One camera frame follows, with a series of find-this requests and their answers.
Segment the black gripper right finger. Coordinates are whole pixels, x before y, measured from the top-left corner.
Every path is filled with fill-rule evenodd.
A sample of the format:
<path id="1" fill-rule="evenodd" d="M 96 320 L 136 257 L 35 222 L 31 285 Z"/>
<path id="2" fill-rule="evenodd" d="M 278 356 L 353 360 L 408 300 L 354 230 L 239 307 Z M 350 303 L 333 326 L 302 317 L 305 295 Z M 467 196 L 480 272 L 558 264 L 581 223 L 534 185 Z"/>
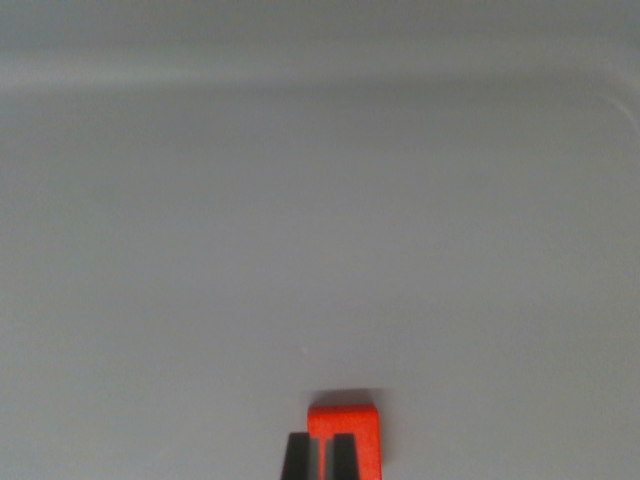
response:
<path id="1" fill-rule="evenodd" d="M 326 441 L 325 478 L 328 480 L 359 480 L 360 471 L 353 433 L 339 433 Z"/>

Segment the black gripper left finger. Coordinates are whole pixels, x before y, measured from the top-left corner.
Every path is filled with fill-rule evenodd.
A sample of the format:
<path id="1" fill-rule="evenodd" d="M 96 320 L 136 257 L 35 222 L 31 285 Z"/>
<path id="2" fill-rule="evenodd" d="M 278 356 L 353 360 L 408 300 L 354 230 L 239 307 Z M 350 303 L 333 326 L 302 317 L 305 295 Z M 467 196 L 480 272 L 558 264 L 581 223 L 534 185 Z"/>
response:
<path id="1" fill-rule="evenodd" d="M 308 432 L 292 432 L 288 436 L 281 480 L 311 478 L 311 437 Z"/>

